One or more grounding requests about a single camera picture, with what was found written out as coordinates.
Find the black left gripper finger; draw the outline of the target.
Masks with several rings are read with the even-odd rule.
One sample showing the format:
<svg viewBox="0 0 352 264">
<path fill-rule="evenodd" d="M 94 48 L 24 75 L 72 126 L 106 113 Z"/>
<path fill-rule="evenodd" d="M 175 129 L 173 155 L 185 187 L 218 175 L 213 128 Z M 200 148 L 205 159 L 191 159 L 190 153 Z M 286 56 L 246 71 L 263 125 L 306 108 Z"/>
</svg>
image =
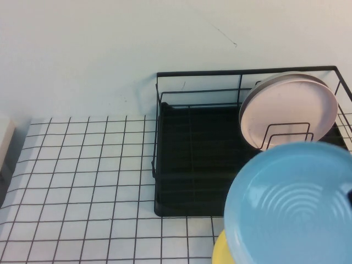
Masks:
<svg viewBox="0 0 352 264">
<path fill-rule="evenodd" d="M 344 205 L 351 205 L 351 188 L 340 188 L 339 197 Z"/>
</svg>

